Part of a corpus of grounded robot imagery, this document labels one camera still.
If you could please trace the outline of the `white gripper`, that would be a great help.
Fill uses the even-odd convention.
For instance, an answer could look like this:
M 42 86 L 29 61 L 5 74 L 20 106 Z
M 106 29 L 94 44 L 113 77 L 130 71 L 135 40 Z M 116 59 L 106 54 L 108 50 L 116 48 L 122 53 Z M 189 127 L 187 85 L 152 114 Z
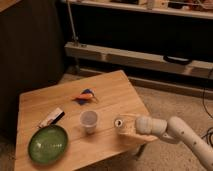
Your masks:
M 118 115 L 114 120 L 114 127 L 120 135 L 134 135 L 136 133 L 135 120 L 137 116 L 133 114 Z

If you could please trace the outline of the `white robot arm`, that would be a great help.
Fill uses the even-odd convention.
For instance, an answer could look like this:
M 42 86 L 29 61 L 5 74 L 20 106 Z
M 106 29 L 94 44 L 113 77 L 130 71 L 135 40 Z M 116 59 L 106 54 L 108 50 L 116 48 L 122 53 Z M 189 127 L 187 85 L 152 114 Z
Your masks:
M 213 148 L 177 116 L 164 120 L 145 115 L 121 114 L 115 118 L 114 127 L 118 135 L 128 138 L 148 141 L 155 136 L 171 144 L 183 142 L 207 171 L 213 171 Z

